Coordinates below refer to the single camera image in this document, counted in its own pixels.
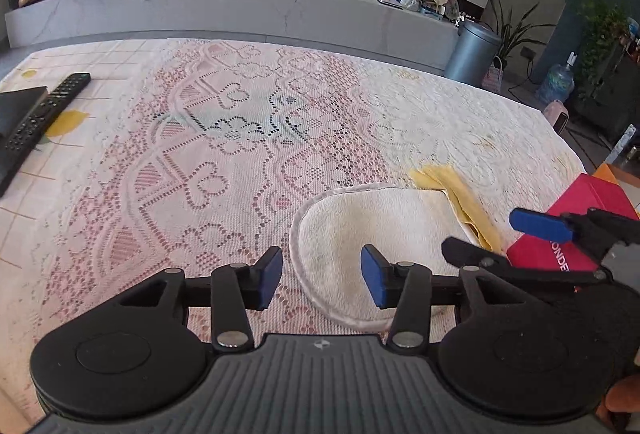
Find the person's right hand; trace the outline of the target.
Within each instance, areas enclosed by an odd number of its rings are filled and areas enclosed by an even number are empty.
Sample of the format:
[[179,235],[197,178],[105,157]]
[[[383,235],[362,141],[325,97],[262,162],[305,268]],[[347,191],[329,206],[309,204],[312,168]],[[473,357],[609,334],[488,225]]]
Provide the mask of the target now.
[[597,418],[616,433],[623,433],[632,414],[640,411],[640,376],[626,376],[612,386],[596,410]]

